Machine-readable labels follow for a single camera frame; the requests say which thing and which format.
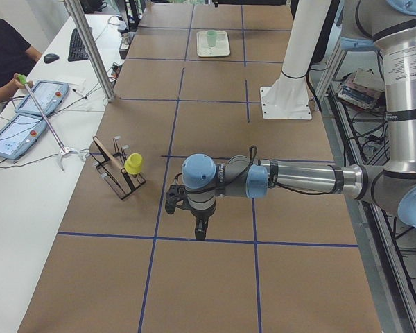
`black shirt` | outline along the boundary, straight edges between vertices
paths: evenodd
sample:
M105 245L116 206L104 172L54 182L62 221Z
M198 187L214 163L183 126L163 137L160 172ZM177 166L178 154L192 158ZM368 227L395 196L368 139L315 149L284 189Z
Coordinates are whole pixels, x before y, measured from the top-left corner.
M25 51L31 45L4 19L0 19L0 87L7 84L14 73L28 75L34 60Z

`computer mouse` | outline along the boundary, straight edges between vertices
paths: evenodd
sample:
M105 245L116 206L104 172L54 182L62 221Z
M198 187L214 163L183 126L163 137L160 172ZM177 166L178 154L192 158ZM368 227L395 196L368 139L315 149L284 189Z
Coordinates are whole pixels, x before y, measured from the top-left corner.
M58 60L60 57L54 53L48 53L43 57L45 64L51 64L53 61Z

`printed label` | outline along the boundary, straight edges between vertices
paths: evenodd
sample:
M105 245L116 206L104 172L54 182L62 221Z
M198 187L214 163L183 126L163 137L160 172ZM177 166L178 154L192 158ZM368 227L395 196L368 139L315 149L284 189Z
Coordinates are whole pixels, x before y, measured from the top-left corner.
M416 80L416 46L383 57L385 84Z

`robotic arm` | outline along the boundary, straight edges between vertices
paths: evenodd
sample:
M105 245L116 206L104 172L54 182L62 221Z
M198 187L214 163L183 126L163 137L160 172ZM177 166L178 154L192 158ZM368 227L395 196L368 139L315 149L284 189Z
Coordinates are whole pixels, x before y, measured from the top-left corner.
M196 217L196 239L206 237L217 196L260 198L267 189L283 187L309 194L344 194L378 205L416 227L416 0L351 0L345 2L343 37L373 39L383 53L390 161L385 166L311 166L235 156L215 164L203 154L182 165L166 193L166 211L189 210Z

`green handle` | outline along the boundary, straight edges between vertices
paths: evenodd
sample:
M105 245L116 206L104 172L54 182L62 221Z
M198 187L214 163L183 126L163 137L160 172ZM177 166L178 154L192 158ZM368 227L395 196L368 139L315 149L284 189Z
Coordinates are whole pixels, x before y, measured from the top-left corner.
M25 75L23 75L23 74L19 74L19 75L18 75L18 79L19 79L19 81L20 81L20 83L21 83L22 85L25 85L25 84L27 84L27 83L28 83L28 81L26 81L26 76L25 76Z

